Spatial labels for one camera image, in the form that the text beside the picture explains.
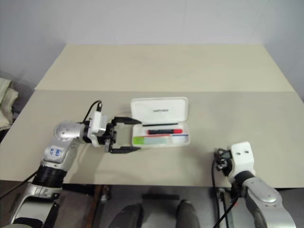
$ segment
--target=table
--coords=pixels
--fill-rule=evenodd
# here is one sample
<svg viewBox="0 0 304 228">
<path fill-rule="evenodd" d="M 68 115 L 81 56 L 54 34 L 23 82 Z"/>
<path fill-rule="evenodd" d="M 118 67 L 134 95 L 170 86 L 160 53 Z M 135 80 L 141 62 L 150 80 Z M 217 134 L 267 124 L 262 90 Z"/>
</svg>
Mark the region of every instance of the table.
<svg viewBox="0 0 304 228">
<path fill-rule="evenodd" d="M 131 52 L 131 47 L 137 52 L 138 49 L 145 50 L 146 46 L 121 48 L 128 53 Z M 152 52 L 152 47 L 148 46 L 147 49 Z M 193 51 L 186 52 L 187 55 L 196 59 L 196 55 L 197 58 L 200 55 L 194 47 L 156 46 L 155 50 L 159 54 L 154 56 L 154 61 L 149 51 L 144 51 L 145 54 L 137 59 L 131 55 L 128 61 L 125 59 L 128 63 L 122 67 L 120 64 L 116 66 L 120 70 L 108 67 L 99 78 L 94 73 L 94 68 L 96 71 L 102 69 L 97 59 L 106 53 L 101 54 L 101 50 L 119 50 L 120 46 L 68 45 L 37 86 L 0 145 L 0 179 L 20 181 L 32 173 L 51 140 L 55 125 L 63 120 L 82 120 L 96 99 L 102 99 L 104 114 L 113 117 L 130 116 L 130 101 L 133 98 L 185 96 L 189 99 L 189 146 L 142 149 L 118 155 L 104 153 L 103 148 L 82 145 L 65 183 L 209 187 L 214 149 L 249 141 L 255 157 L 257 176 L 273 187 L 303 187 L 304 179 L 298 178 L 297 174 L 304 172 L 300 159 L 304 148 L 304 105 L 265 49 L 262 46 L 243 45 L 198 46 L 204 52 L 208 50 L 209 55 L 214 48 L 217 54 L 210 60 L 211 66 L 201 64 L 201 68 L 193 71 L 190 66 L 186 66 L 189 68 L 183 72 L 192 72 L 187 74 L 188 84 L 185 84 L 181 76 L 174 80 L 175 73 L 182 69 L 181 66 L 180 70 L 176 69 L 180 62 L 172 63 L 171 67 L 161 67 L 165 66 L 160 60 L 163 54 L 170 48 L 177 49 L 170 56 L 187 49 Z M 140 60 L 142 58 L 150 59 L 149 64 L 144 65 Z M 150 71 L 155 65 L 159 68 Z M 207 76 L 205 70 L 212 72 L 212 68 L 215 70 L 213 77 Z M 153 76 L 154 81 L 128 83 L 124 78 L 123 83 L 118 83 L 118 78 L 122 75 L 118 74 L 119 71 L 130 76 L 130 81 L 136 81 L 137 78 L 143 78 L 144 69 L 147 69 L 147 75 Z M 85 77 L 80 77 L 78 73 L 73 79 L 73 74 L 79 70 L 90 73 Z M 166 83 L 153 87 L 153 83 L 163 79 L 165 73 L 171 78 L 165 79 Z M 105 75 L 111 76 L 112 83 Z M 123 141 L 128 141 L 130 132 L 120 134 L 120 130 L 123 131 L 119 129 L 118 136 L 123 136 Z M 219 172 L 216 173 L 216 180 L 219 186 L 229 186 Z"/>
</svg>

